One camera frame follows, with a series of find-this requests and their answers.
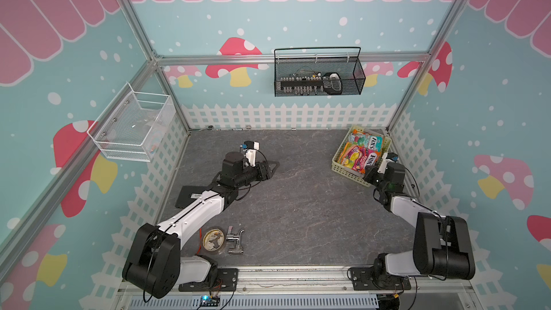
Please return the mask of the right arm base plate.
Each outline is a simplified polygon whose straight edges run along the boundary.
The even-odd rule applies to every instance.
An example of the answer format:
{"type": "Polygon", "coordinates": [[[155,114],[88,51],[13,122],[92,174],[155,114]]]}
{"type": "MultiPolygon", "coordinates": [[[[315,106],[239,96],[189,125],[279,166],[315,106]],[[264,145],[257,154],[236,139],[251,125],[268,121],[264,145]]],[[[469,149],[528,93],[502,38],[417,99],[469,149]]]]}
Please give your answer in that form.
{"type": "Polygon", "coordinates": [[[347,278],[355,291],[394,291],[401,293],[411,290],[409,278],[377,272],[374,267],[351,267],[347,278]]]}

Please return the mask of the orange candy bag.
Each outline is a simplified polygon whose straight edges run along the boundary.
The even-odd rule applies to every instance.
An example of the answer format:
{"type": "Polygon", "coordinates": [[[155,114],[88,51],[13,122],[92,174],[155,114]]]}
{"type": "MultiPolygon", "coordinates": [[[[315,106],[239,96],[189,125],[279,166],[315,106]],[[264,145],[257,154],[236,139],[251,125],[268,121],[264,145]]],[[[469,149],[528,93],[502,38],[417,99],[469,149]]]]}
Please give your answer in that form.
{"type": "Polygon", "coordinates": [[[347,142],[340,155],[337,157],[337,163],[343,166],[347,171],[357,172],[361,175],[366,173],[368,166],[374,166],[380,159],[381,152],[368,150],[347,142]]]}

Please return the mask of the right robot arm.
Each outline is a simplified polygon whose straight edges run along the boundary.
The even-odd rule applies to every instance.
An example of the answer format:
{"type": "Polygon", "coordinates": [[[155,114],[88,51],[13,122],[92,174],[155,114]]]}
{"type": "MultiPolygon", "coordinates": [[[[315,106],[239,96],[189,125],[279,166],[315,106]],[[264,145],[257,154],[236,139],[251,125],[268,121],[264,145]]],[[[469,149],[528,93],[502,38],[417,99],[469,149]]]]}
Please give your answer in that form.
{"type": "Polygon", "coordinates": [[[364,180],[375,187],[374,198],[415,229],[413,249],[380,254],[374,261],[374,275],[471,280],[476,266],[467,222],[441,215],[406,195],[405,177],[406,168],[396,162],[366,168],[364,180]]]}

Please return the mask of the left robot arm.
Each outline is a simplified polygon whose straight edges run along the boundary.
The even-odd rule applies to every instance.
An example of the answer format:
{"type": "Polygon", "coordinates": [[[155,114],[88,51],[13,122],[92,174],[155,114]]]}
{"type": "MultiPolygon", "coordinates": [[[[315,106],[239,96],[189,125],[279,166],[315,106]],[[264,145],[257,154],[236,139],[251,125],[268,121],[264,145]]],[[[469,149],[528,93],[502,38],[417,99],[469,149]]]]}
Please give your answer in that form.
{"type": "Polygon", "coordinates": [[[242,188],[272,178],[279,162],[258,161],[257,153],[256,149],[227,153],[221,171],[208,186],[182,188],[181,195],[190,200],[185,208],[159,224],[143,224],[132,242],[122,279],[156,299],[165,297],[175,286],[222,288],[216,261],[203,255],[183,257],[181,251],[209,220],[240,199],[242,188]]]}

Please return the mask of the green plastic basket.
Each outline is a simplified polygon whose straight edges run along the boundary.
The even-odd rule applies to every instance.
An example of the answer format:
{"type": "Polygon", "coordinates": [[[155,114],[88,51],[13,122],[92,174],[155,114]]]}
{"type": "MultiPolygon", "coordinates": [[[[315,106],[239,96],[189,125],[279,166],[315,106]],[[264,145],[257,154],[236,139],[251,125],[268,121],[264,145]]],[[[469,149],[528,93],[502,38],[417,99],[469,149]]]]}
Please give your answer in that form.
{"type": "Polygon", "coordinates": [[[357,184],[370,187],[364,180],[366,168],[380,166],[384,153],[390,150],[391,141],[386,134],[352,126],[331,160],[331,170],[357,184]]]}

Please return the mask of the teal candy bag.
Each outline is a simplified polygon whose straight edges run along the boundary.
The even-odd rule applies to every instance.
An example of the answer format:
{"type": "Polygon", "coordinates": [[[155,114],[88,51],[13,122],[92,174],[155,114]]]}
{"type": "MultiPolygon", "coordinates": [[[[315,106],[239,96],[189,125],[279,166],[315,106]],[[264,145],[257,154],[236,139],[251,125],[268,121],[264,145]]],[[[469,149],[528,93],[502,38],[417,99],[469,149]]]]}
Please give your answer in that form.
{"type": "Polygon", "coordinates": [[[368,150],[381,152],[383,150],[384,138],[366,132],[353,131],[353,133],[348,136],[348,142],[368,150]]]}

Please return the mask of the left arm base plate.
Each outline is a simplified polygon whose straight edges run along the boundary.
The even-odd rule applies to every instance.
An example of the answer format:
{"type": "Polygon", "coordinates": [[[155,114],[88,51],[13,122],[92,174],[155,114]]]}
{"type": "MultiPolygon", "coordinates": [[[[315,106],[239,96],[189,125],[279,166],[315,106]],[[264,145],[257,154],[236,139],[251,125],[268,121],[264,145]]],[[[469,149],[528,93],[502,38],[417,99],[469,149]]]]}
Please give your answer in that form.
{"type": "Polygon", "coordinates": [[[179,284],[181,292],[191,291],[235,291],[238,281],[238,268],[213,268],[204,281],[179,284]]]}

